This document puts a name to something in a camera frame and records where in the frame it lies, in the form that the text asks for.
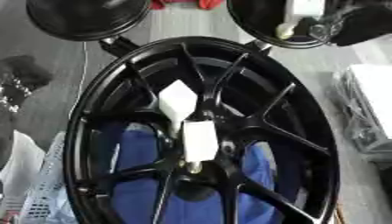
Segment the white plastic crate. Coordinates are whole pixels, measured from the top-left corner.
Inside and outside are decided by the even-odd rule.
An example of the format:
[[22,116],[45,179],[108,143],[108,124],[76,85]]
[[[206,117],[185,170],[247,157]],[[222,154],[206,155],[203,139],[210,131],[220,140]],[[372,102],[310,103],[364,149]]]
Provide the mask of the white plastic crate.
[[44,163],[36,181],[28,192],[27,199],[18,217],[20,224],[45,223],[50,214],[50,205],[57,199],[64,185],[62,174],[62,152],[65,133],[60,132],[45,155]]

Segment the red object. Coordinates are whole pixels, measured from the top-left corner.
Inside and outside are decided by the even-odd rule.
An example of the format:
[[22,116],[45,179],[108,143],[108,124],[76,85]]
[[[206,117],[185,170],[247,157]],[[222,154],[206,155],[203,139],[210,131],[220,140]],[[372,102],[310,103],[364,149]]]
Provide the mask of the red object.
[[199,7],[201,9],[211,10],[212,8],[218,6],[223,0],[152,0],[151,8],[153,10],[162,10],[165,8],[165,4],[193,1],[198,1]]

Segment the concrete floor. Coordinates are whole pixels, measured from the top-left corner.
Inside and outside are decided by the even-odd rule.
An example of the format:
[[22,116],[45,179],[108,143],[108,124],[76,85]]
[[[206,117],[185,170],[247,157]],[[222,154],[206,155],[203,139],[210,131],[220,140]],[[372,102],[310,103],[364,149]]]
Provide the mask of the concrete floor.
[[[214,36],[246,43],[252,38],[238,28],[225,5],[195,10],[172,5],[153,11],[125,36],[139,45],[177,36]],[[391,38],[337,48],[310,50],[274,48],[271,56],[287,66],[315,95],[327,114],[339,146],[341,162],[340,204],[347,223],[390,223],[392,213],[381,189],[375,167],[365,162],[342,136],[340,112],[326,94],[332,74],[355,63],[392,63]],[[84,86],[113,58],[94,42],[87,43],[88,69]],[[0,2],[0,58],[29,54],[55,76],[54,81],[28,99],[18,117],[18,128],[46,148],[55,134],[64,130],[67,114],[76,99],[82,73],[82,43],[52,38],[37,30],[25,15],[25,1]]]

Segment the blue fabric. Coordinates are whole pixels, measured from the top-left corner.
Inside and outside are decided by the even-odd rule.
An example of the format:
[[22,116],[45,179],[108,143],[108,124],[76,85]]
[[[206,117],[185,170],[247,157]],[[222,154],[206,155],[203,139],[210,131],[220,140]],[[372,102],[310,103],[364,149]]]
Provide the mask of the blue fabric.
[[[141,130],[125,131],[120,140],[116,169],[147,164],[154,161],[156,156],[156,141],[152,133]],[[260,148],[248,147],[243,164],[242,169],[248,177],[269,189],[274,188],[269,162]],[[113,207],[126,223],[151,223],[156,189],[157,183],[152,179],[117,185],[113,192]],[[274,214],[272,206],[246,194],[241,194],[238,203],[239,223],[272,223]],[[172,195],[165,210],[164,223],[221,224],[221,216],[221,198],[217,192],[201,202],[184,201]]]

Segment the clutter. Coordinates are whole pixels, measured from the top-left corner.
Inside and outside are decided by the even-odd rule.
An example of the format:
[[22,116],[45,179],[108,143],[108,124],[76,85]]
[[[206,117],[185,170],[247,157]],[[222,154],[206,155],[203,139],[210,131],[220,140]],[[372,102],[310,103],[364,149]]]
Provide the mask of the clutter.
[[333,90],[348,120],[346,137],[368,159],[392,158],[392,66],[352,65],[336,73]]
[[[179,2],[193,2],[193,0],[153,0],[151,8],[154,10],[162,10],[165,8],[165,4]],[[222,0],[199,0],[199,7],[203,10],[211,10],[221,3]]]
[[14,131],[12,153],[5,167],[0,171],[3,182],[3,200],[0,203],[0,217],[11,220],[18,216],[30,185],[42,165],[45,153],[27,135]]
[[63,181],[62,151],[65,133],[54,138],[44,163],[27,194],[19,215],[20,224],[76,223]]

